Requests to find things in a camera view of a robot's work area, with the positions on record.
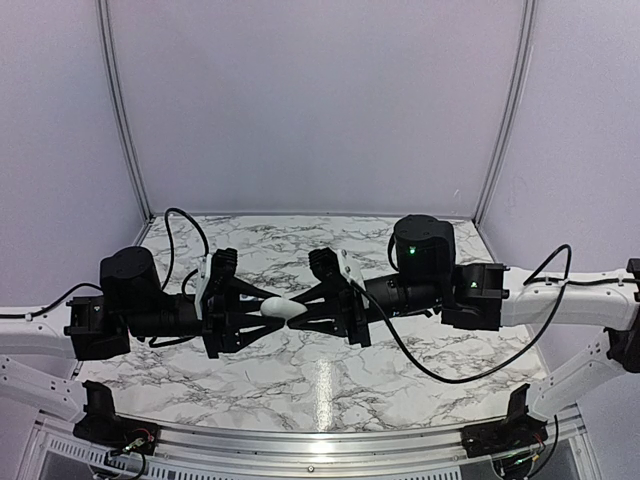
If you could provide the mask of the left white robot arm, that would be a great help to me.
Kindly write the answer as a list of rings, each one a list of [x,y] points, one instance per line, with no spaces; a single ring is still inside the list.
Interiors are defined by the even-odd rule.
[[[283,328],[283,318],[262,303],[273,294],[237,278],[232,248],[207,254],[192,295],[169,294],[152,253],[127,247],[100,263],[94,296],[74,290],[33,312],[1,315],[1,393],[33,401],[40,409],[89,431],[106,445],[119,444],[127,430],[111,390],[99,382],[74,383],[17,366],[13,354],[58,356],[82,362],[130,352],[133,338],[162,339],[167,346],[200,338],[211,358],[236,353]]]

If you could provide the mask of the left aluminium corner post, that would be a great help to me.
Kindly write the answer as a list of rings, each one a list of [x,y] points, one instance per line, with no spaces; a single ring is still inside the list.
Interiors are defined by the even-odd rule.
[[[95,4],[102,54],[106,70],[108,92],[111,98],[116,129],[123,151],[124,161],[130,177],[138,209],[144,221],[150,222],[153,220],[154,215],[142,178],[142,171],[138,161],[134,137],[131,131],[126,111],[117,61],[116,43],[112,25],[110,4],[105,0],[97,0]]]

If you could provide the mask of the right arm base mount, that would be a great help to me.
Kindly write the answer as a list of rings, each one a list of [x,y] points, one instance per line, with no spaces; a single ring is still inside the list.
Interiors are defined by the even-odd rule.
[[[490,456],[498,479],[533,479],[555,454],[560,422],[529,417],[483,422],[463,427],[461,445],[468,458]]]

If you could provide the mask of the aluminium front rail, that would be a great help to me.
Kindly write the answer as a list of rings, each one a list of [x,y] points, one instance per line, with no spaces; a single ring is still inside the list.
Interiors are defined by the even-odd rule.
[[[72,425],[38,416],[20,479],[598,479],[578,410],[548,436],[482,453],[468,425],[379,432],[270,432],[156,424],[143,456],[110,457]]]

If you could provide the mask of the white earbud charging case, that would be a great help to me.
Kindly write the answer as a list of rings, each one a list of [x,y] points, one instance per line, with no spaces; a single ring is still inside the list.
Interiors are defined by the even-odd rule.
[[[260,306],[262,316],[280,318],[285,321],[307,311],[308,308],[304,304],[283,297],[265,299]]]

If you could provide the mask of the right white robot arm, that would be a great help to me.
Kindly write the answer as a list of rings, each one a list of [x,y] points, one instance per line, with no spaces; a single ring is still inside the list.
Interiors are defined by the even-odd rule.
[[[620,270],[575,274],[569,283],[551,276],[525,284],[527,271],[512,268],[505,279],[511,291],[503,305],[500,332],[471,332],[441,324],[440,318],[397,320],[403,341],[418,361],[455,380],[454,397],[440,402],[435,414],[445,420],[484,419],[501,413],[507,390],[525,387],[527,411],[501,419],[495,438],[515,448],[534,431],[534,419],[546,421],[585,394],[624,374],[607,357],[609,334],[631,325],[638,305],[633,286],[620,283]]]

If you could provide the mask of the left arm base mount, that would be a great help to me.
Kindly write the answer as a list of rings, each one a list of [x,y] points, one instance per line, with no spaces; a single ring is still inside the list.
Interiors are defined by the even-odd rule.
[[[104,466],[113,466],[114,460],[124,456],[133,455],[139,460],[133,475],[96,473],[99,479],[141,479],[147,470],[147,457],[155,452],[159,433],[160,426],[156,423],[120,416],[113,419],[86,416],[73,427],[76,438],[108,448]]]

